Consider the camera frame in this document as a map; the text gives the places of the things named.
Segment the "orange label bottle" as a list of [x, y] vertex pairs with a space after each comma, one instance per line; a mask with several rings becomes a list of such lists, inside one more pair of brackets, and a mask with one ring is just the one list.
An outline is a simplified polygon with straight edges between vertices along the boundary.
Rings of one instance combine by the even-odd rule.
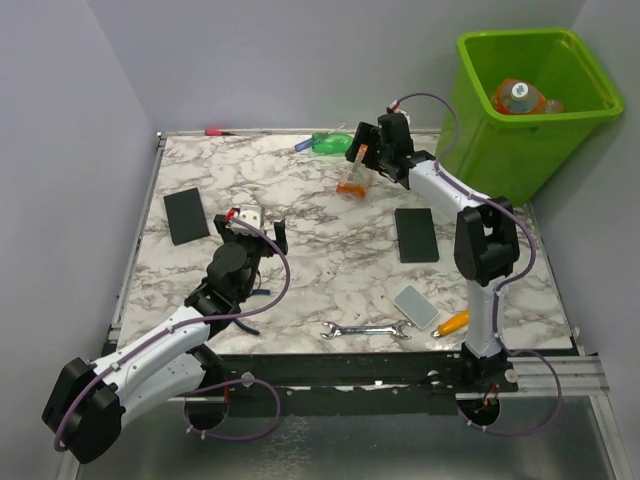
[[338, 182], [336, 192], [339, 195], [355, 200], [364, 200], [368, 190], [368, 175], [363, 166], [368, 146], [361, 144], [357, 150], [353, 165]]
[[496, 89], [491, 103], [503, 115], [529, 115], [543, 113], [547, 99], [532, 84], [508, 78]]

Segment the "green sprite bottle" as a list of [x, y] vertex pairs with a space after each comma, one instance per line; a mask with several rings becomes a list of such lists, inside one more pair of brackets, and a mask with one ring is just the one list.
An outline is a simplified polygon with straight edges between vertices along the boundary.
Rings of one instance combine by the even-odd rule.
[[353, 143], [353, 137], [343, 132], [314, 133], [311, 140], [311, 150], [318, 155], [344, 155]]

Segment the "orange juice bottle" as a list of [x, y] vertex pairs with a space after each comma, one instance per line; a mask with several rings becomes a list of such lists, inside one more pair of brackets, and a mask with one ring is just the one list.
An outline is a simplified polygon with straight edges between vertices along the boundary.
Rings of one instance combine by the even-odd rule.
[[565, 107], [562, 102], [549, 99], [545, 105], [545, 112], [547, 114], [560, 114], [565, 112]]

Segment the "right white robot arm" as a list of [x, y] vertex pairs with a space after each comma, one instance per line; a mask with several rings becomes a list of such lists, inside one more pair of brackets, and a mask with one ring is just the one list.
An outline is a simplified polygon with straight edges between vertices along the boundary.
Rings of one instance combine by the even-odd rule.
[[507, 365], [499, 287], [520, 257], [510, 201], [472, 190], [456, 181], [432, 155], [415, 150], [401, 113], [386, 113], [375, 125], [359, 123], [346, 159], [401, 184], [455, 220], [454, 261], [467, 280], [470, 313], [459, 378], [467, 389], [483, 390]]

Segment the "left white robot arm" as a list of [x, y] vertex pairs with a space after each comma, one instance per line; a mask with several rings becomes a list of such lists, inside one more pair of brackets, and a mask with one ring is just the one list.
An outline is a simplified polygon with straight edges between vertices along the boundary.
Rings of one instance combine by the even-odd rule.
[[89, 463], [156, 405], [229, 385], [206, 343], [246, 317], [240, 306], [253, 294], [261, 260], [284, 259], [288, 243], [285, 222], [275, 222], [270, 238], [258, 211], [233, 208], [214, 224], [223, 244], [181, 307], [126, 347], [93, 361], [77, 357], [62, 367], [42, 413], [55, 451]]

